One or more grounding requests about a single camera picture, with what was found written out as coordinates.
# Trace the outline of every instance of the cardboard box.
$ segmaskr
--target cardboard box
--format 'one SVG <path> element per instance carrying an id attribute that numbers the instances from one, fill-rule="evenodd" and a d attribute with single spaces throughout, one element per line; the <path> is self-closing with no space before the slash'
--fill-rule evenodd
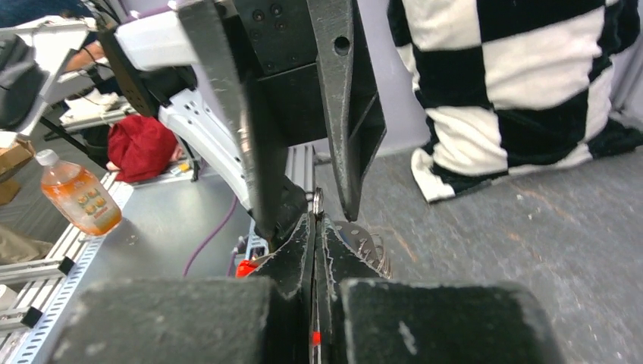
<path id="1" fill-rule="evenodd" d="M 36 154 L 31 142 L 16 140 L 11 148 L 0 148 L 0 176 L 15 173 Z"/>
<path id="2" fill-rule="evenodd" d="M 14 199 L 20 191 L 20 184 L 16 180 L 8 179 L 0 184 L 0 206 L 6 205 Z"/>

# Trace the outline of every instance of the person's arm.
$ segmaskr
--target person's arm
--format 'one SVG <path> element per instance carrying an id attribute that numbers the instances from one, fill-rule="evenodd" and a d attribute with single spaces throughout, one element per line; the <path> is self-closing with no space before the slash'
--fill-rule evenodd
<path id="1" fill-rule="evenodd" d="M 105 57 L 105 53 L 103 52 L 100 43 L 93 42 L 86 47 L 83 47 L 74 57 L 72 57 L 64 70 L 65 72 L 77 71 L 103 57 Z"/>

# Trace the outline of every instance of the red cloth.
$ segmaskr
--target red cloth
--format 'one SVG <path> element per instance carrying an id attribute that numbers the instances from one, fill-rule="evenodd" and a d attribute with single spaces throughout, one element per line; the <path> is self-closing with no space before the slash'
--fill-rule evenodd
<path id="1" fill-rule="evenodd" d="M 131 183 L 162 173 L 177 146 L 177 138 L 158 120 L 130 115 L 113 126 L 107 156 L 121 169 L 116 180 Z"/>

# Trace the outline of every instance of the black and white checkered fabric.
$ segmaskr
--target black and white checkered fabric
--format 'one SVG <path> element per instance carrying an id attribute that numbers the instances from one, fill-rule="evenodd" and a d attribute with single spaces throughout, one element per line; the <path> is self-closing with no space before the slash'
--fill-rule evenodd
<path id="1" fill-rule="evenodd" d="M 637 2 L 391 0 L 431 129 L 411 161 L 427 201 L 643 145 L 608 118 L 610 56 L 636 39 Z"/>

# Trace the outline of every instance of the plastic bottle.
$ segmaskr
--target plastic bottle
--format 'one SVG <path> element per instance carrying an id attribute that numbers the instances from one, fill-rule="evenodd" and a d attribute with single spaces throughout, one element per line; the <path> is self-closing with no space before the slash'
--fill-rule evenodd
<path id="1" fill-rule="evenodd" d="M 82 232 L 107 234 L 121 222 L 121 209 L 83 166 L 60 160 L 51 149 L 38 152 L 36 160 L 45 168 L 40 181 L 42 193 Z"/>

